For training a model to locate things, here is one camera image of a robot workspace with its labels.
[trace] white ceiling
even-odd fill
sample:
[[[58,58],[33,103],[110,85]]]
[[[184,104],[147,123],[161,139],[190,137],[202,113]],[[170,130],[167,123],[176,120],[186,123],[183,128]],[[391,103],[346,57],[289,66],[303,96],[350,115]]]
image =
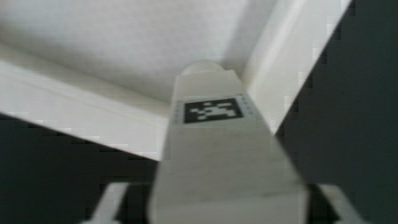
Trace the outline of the white ceiling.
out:
[[[0,41],[168,100],[202,60],[241,72],[275,0],[1,0]]]

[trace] white panel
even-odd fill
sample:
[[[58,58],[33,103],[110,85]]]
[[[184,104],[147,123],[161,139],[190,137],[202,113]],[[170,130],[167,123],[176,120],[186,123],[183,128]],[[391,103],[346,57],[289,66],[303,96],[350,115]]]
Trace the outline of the white panel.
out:
[[[12,0],[0,39],[168,100],[174,77],[207,59],[239,73],[275,0]]]
[[[279,0],[247,61],[243,83],[271,132],[323,51],[350,0]]]
[[[3,45],[0,111],[69,135],[158,159],[168,105]]]

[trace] dark wall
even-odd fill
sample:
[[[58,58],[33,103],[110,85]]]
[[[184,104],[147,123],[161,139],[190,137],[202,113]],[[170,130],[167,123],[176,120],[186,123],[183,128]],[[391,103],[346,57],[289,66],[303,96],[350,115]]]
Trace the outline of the dark wall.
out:
[[[378,224],[398,220],[396,34],[398,1],[357,0],[279,131],[305,179]]]
[[[145,223],[154,169],[154,161],[0,116],[0,223],[78,224],[119,181],[136,186],[117,218]]]

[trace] white molding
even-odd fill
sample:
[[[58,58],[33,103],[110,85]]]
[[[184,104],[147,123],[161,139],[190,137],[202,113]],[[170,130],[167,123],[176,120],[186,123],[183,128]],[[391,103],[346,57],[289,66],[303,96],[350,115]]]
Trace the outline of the white molding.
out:
[[[5,45],[0,111],[122,151],[160,158],[168,105]]]
[[[350,0],[279,0],[241,80],[277,131]]]

